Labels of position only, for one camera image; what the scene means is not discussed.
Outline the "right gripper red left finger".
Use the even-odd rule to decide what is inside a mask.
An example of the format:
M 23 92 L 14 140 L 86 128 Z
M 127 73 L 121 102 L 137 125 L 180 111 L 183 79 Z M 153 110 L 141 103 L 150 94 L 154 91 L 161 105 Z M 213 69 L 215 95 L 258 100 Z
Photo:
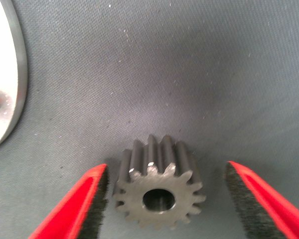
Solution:
M 30 239 L 97 239 L 108 200 L 107 164 L 89 169 L 29 236 Z

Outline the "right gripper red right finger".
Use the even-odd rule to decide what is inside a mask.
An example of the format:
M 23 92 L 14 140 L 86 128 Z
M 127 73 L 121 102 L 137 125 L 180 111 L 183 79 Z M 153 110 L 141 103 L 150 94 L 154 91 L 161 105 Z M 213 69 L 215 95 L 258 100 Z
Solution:
M 250 168 L 229 161 L 226 185 L 249 239 L 299 239 L 299 209 Z

